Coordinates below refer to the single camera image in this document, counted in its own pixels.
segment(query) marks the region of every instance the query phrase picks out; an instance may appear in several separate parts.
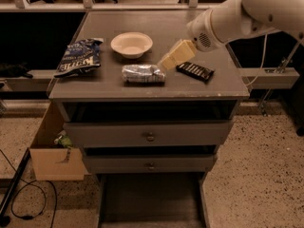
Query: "white bowl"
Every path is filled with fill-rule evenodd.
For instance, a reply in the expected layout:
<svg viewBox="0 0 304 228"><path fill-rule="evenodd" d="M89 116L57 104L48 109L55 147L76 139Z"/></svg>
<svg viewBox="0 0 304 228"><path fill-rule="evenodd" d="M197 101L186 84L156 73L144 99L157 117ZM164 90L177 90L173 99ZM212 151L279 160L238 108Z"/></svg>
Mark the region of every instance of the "white bowl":
<svg viewBox="0 0 304 228"><path fill-rule="evenodd" d="M153 42L149 36L138 32L120 34L111 42L113 50L129 59L143 56L146 51L152 48L152 45Z"/></svg>

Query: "candy wrapper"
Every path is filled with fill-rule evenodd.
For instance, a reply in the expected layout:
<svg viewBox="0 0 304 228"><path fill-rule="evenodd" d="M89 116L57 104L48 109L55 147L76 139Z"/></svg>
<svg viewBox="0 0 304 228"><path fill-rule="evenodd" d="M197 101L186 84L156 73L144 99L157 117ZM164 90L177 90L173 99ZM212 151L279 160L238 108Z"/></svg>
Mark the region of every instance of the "candy wrapper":
<svg viewBox="0 0 304 228"><path fill-rule="evenodd" d="M156 65L125 65L123 81L133 83L163 83L165 74Z"/></svg>
<svg viewBox="0 0 304 228"><path fill-rule="evenodd" d="M68 45L54 77L81 75L100 67L99 45L103 41L103 39L85 39Z"/></svg>

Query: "open drawer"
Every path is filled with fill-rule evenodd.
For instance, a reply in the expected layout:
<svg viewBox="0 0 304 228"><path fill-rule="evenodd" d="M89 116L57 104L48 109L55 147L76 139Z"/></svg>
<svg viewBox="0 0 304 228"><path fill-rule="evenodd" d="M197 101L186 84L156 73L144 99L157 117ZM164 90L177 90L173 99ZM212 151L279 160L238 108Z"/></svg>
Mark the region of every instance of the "open drawer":
<svg viewBox="0 0 304 228"><path fill-rule="evenodd" d="M185 146L223 144L232 121L219 123L65 123L75 145L102 146Z"/></svg>

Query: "cabinet top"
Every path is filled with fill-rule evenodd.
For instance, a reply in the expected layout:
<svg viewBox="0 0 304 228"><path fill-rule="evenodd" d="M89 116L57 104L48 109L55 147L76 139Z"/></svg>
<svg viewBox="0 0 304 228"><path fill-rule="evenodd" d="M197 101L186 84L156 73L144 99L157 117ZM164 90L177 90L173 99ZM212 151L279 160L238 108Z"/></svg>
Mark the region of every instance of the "cabinet top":
<svg viewBox="0 0 304 228"><path fill-rule="evenodd" d="M49 98L70 102L247 98L248 89L225 47L212 52L198 51L190 60L215 70L207 84L175 69L166 71L164 85L123 82L124 65L156 64L179 39L189 39L186 24L200 13L199 9L89 12L74 38L75 41L104 38L100 45L101 67L87 75L56 80ZM137 60L123 58L110 46L115 36L130 31L145 33L153 40L153 47Z"/></svg>

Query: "drawer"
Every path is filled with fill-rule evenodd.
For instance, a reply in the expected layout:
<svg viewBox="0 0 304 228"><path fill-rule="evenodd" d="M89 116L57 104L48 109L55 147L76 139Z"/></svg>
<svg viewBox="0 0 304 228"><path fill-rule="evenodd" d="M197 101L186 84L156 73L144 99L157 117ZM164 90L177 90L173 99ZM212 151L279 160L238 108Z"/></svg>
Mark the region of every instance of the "drawer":
<svg viewBox="0 0 304 228"><path fill-rule="evenodd" d="M64 129L75 145L177 146L223 144L233 125L221 123L103 124L65 123Z"/></svg>
<svg viewBox="0 0 304 228"><path fill-rule="evenodd" d="M207 172L212 169L217 155L209 156L115 156L83 157L89 173L153 173Z"/></svg>

